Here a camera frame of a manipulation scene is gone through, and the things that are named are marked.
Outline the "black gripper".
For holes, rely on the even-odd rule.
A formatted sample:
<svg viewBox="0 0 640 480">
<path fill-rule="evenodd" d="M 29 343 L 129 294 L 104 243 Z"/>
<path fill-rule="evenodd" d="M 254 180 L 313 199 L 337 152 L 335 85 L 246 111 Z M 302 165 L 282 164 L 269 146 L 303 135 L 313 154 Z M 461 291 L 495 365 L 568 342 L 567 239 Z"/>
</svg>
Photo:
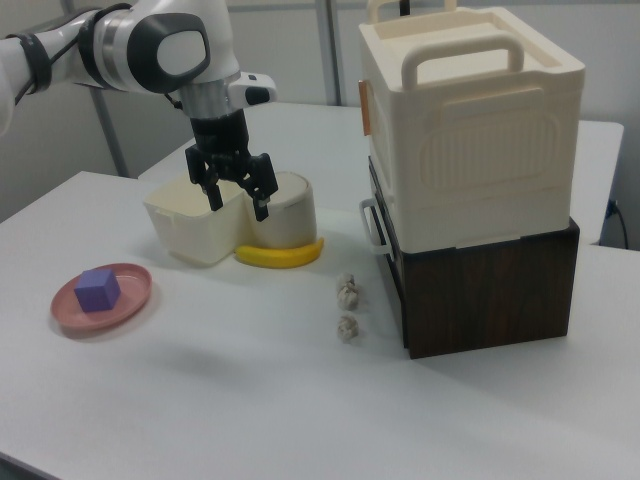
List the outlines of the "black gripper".
<svg viewBox="0 0 640 480">
<path fill-rule="evenodd" d="M 217 211 L 223 207 L 219 179 L 242 181 L 242 188 L 252 199 L 255 219 L 264 221 L 278 183 L 270 156 L 249 154 L 244 111 L 216 119 L 192 119 L 191 126 L 195 144 L 185 150 L 189 179 L 201 187 L 210 209 Z"/>
</svg>

